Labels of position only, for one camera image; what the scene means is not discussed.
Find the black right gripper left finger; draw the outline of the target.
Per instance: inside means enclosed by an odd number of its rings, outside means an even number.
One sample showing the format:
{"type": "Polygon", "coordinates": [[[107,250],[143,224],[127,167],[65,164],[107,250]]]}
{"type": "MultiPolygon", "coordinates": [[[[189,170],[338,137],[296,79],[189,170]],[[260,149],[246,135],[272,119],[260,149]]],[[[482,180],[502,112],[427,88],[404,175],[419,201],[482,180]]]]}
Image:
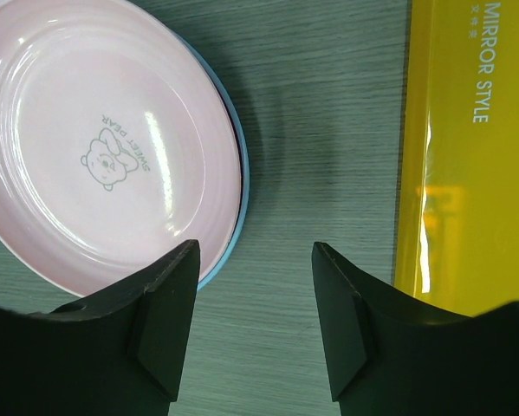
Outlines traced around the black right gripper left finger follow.
{"type": "Polygon", "coordinates": [[[0,308],[0,415],[168,414],[199,269],[199,244],[188,240],[50,313],[0,308]]]}

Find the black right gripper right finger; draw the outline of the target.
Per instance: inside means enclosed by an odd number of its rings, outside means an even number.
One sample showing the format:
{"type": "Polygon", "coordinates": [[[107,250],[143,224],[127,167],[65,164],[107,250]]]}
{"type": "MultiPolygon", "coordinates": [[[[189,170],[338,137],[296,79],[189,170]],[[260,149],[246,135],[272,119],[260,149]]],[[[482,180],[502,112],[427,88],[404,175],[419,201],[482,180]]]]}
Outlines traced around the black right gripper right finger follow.
{"type": "Polygon", "coordinates": [[[315,243],[331,396],[343,415],[519,415],[519,302],[456,314],[315,243]]]}

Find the blue plate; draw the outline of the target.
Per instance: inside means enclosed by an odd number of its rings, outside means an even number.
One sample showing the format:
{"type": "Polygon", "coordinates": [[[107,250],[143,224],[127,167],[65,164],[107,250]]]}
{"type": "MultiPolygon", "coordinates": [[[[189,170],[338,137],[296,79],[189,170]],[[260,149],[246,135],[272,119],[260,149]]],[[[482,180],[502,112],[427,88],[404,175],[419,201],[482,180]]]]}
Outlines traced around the blue plate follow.
{"type": "Polygon", "coordinates": [[[241,198],[239,205],[239,212],[237,221],[232,232],[230,241],[224,250],[223,255],[219,258],[216,265],[210,270],[210,272],[199,280],[198,290],[203,289],[212,279],[214,279],[221,269],[225,266],[227,261],[230,259],[230,255],[237,246],[238,239],[243,231],[246,215],[250,204],[250,155],[246,142],[243,125],[240,120],[238,111],[234,105],[234,101],[231,99],[229,92],[225,88],[223,82],[218,77],[215,70],[211,65],[203,58],[203,56],[181,35],[178,35],[178,39],[193,53],[194,57],[199,61],[207,75],[211,78],[211,81],[215,85],[219,95],[221,96],[225,109],[230,116],[230,121],[236,136],[240,167],[241,167],[241,198]]]}

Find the pink plate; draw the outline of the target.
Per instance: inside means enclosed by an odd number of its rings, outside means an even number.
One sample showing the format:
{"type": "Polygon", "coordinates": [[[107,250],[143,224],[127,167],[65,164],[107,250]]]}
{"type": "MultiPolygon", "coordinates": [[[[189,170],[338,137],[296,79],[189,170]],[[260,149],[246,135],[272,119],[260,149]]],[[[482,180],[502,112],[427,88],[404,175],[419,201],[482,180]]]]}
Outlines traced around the pink plate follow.
{"type": "Polygon", "coordinates": [[[193,53],[128,1],[0,1],[0,241],[87,296],[234,230],[236,136],[193,53]]]}

